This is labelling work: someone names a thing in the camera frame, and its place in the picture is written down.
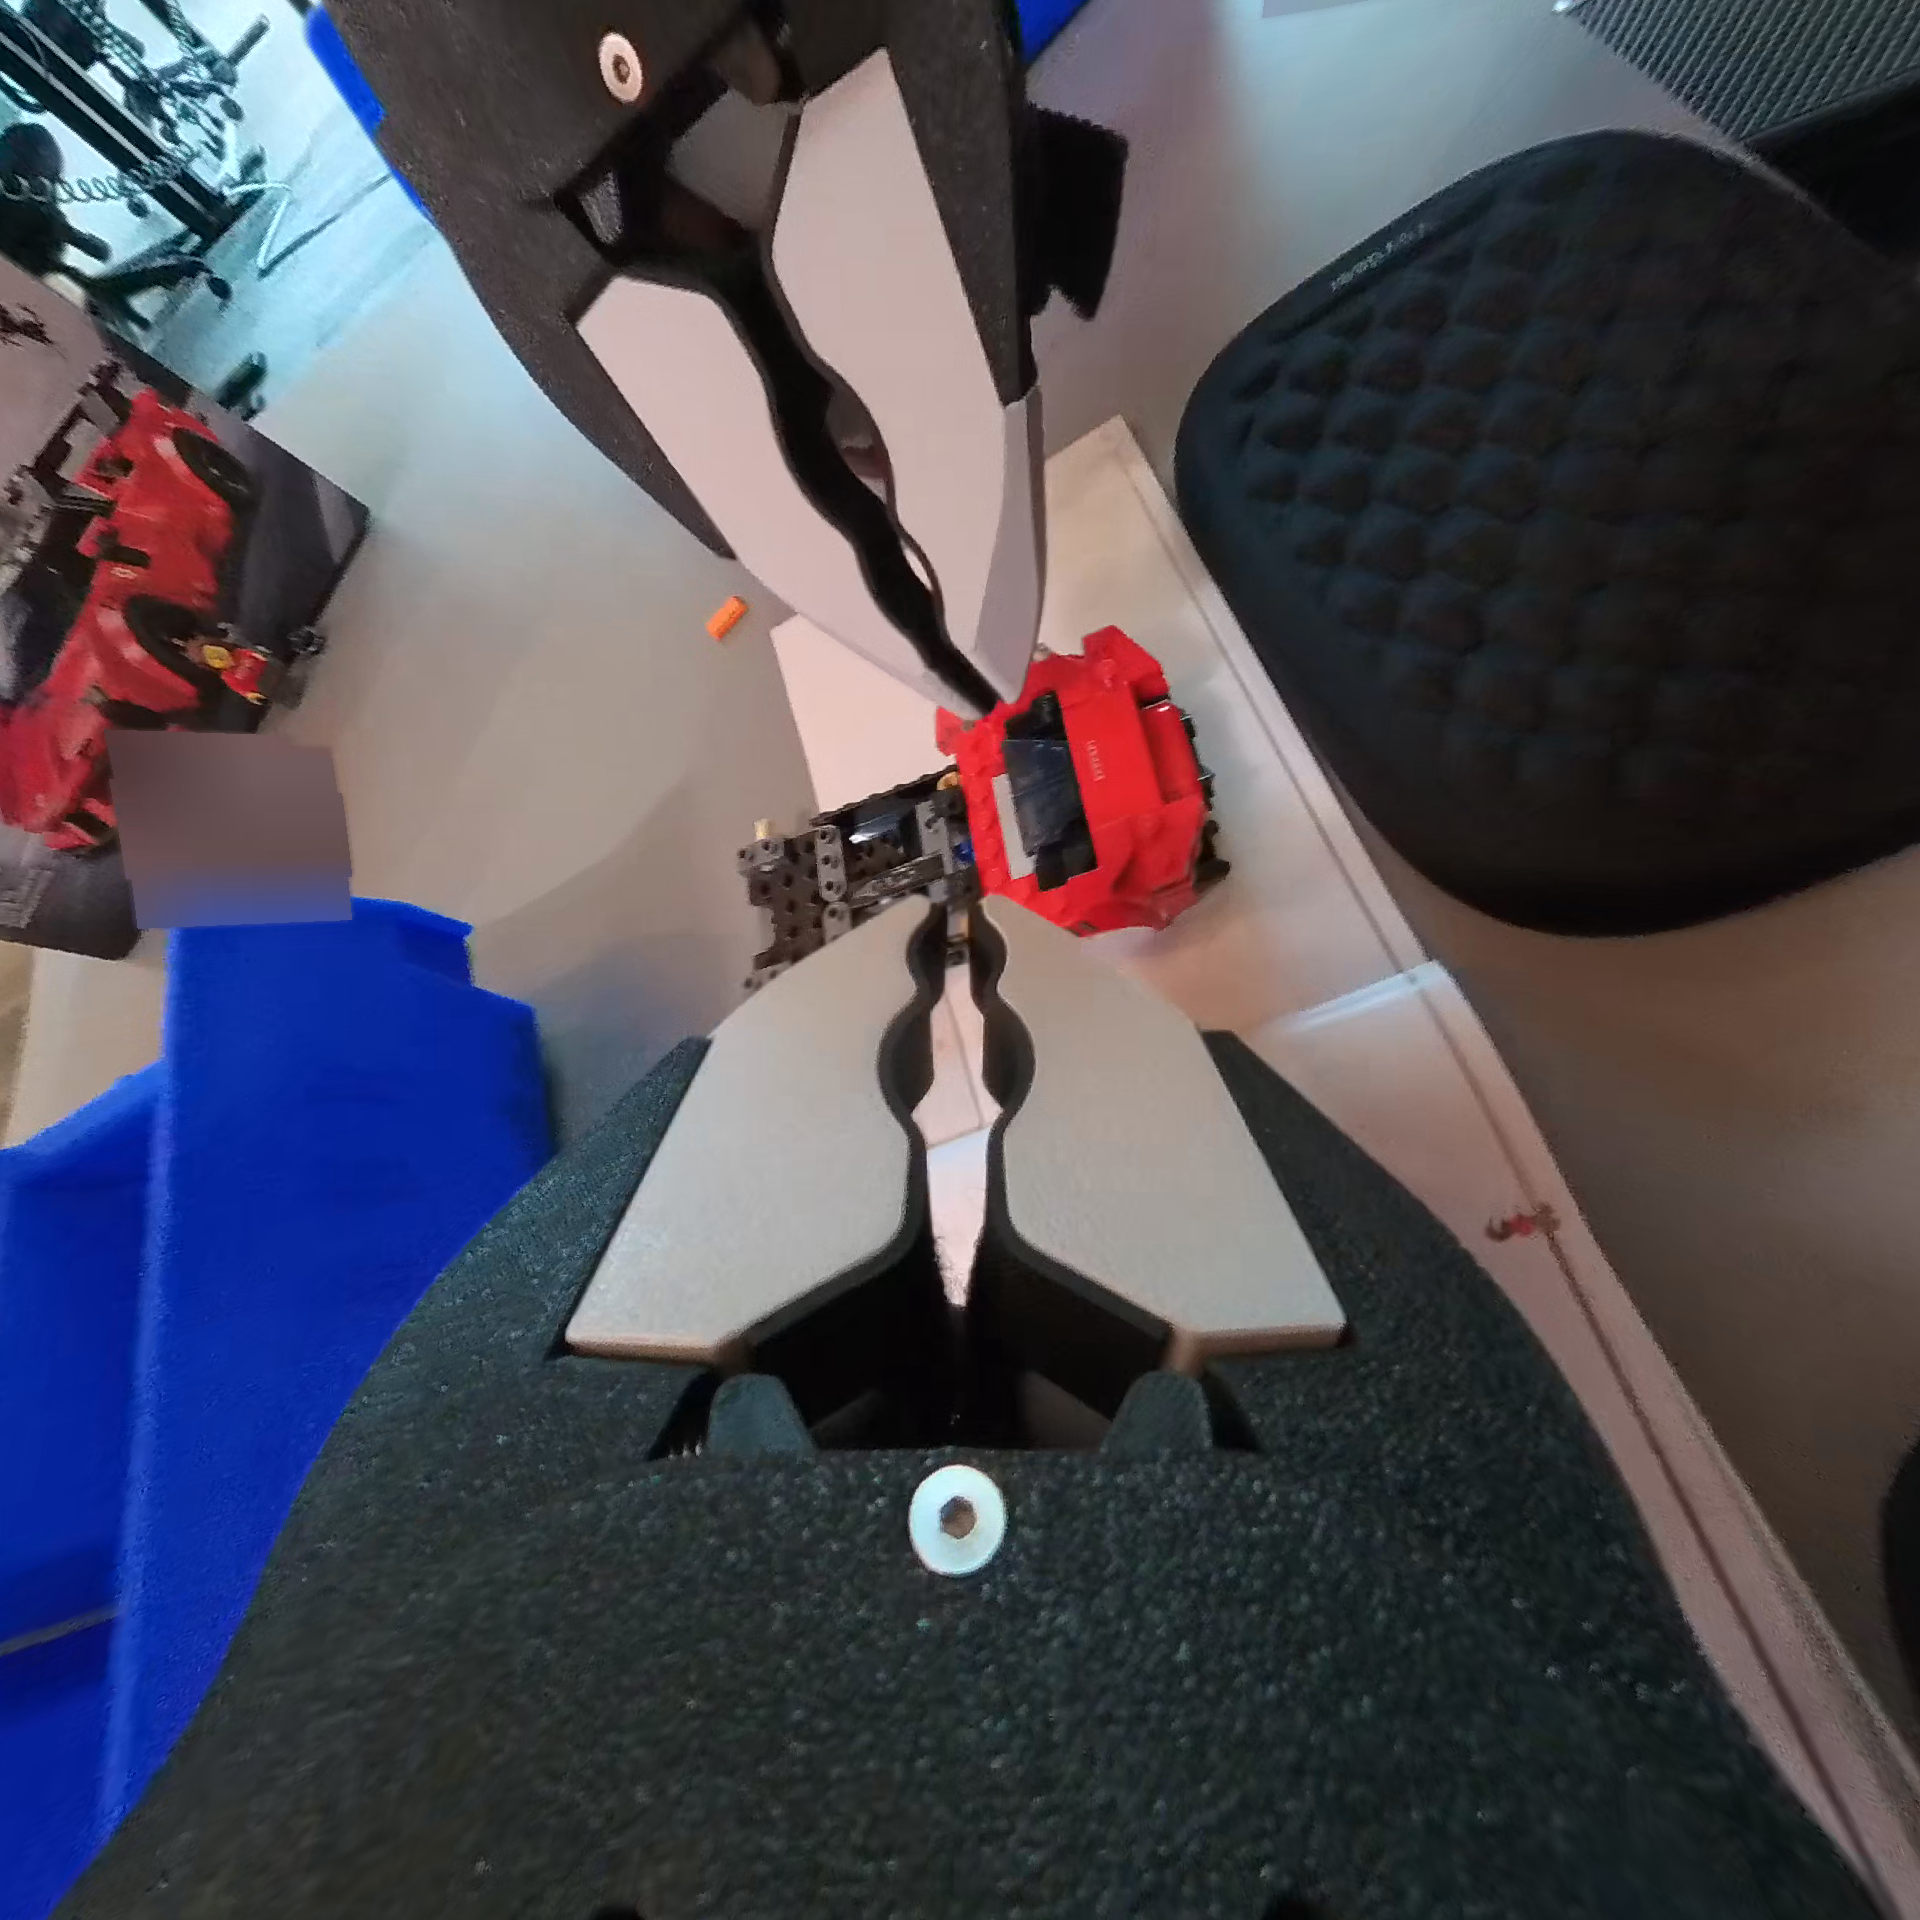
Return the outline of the red car lego box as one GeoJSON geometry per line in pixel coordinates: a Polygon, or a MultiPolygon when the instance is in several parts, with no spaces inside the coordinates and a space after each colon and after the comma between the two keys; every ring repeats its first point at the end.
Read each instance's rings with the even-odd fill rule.
{"type": "Polygon", "coordinates": [[[115,963],[111,735],[261,733],[369,510],[12,261],[2,329],[2,942],[115,963]]]}

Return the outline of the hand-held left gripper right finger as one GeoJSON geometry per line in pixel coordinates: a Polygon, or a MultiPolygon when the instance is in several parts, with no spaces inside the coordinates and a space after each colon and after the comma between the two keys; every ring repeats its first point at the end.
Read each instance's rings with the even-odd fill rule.
{"type": "Polygon", "coordinates": [[[1017,904],[970,936],[998,1106],[979,1371],[1113,1418],[1149,1375],[1335,1349],[1349,1315],[1193,1019],[1017,904]]]}

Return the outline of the blue plastic bin with divider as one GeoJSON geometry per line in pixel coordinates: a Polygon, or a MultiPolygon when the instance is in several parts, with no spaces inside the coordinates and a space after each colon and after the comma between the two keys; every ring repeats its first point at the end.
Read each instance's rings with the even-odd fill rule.
{"type": "Polygon", "coordinates": [[[427,200],[483,171],[556,195],[629,128],[686,128],[721,90],[825,94],[874,53],[945,106],[1025,94],[1081,6],[326,3],[307,31],[326,78],[427,200]]]}

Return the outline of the black mesh chair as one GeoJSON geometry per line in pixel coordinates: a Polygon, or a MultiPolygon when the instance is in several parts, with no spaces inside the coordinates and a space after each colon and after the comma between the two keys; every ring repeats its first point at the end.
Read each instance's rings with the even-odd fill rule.
{"type": "Polygon", "coordinates": [[[1556,3],[1718,134],[1764,146],[1916,91],[1916,3],[1556,3]]]}

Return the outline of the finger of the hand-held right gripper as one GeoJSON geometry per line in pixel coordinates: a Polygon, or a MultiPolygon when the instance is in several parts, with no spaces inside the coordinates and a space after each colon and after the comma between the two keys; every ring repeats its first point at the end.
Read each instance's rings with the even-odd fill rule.
{"type": "Polygon", "coordinates": [[[1039,400],[998,398],[887,53],[799,111],[773,274],[878,431],[945,635],[991,698],[1014,698],[1044,598],[1039,400]]]}
{"type": "Polygon", "coordinates": [[[615,278],[578,331],[761,587],[924,698],[991,710],[997,688],[949,645],[875,494],[829,442],[789,447],[751,341],[715,294],[615,278]]]}

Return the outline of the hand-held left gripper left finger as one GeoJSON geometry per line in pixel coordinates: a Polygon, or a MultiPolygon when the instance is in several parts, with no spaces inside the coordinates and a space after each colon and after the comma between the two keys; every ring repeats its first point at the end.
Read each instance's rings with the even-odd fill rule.
{"type": "Polygon", "coordinates": [[[897,904],[722,1023],[565,1323],[573,1358],[951,1413],[956,1323],[915,1121],[947,912],[897,904]]]}

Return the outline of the red lego car body section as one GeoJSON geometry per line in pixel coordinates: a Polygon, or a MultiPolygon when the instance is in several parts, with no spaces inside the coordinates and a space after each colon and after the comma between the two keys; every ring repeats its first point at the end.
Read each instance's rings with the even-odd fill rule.
{"type": "Polygon", "coordinates": [[[982,897],[1093,937],[1166,928],[1230,873],[1193,721],[1122,630],[1039,655],[1019,695],[980,718],[940,710],[933,737],[982,897]]]}

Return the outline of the black honeycomb seat cushion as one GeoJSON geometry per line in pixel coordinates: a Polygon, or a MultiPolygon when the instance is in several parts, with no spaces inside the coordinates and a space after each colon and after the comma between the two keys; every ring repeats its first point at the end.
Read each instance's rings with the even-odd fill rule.
{"type": "Polygon", "coordinates": [[[1331,778],[1489,919],[1686,928],[1916,845],[1916,278],[1751,163],[1455,182],[1215,353],[1172,478],[1331,778]]]}

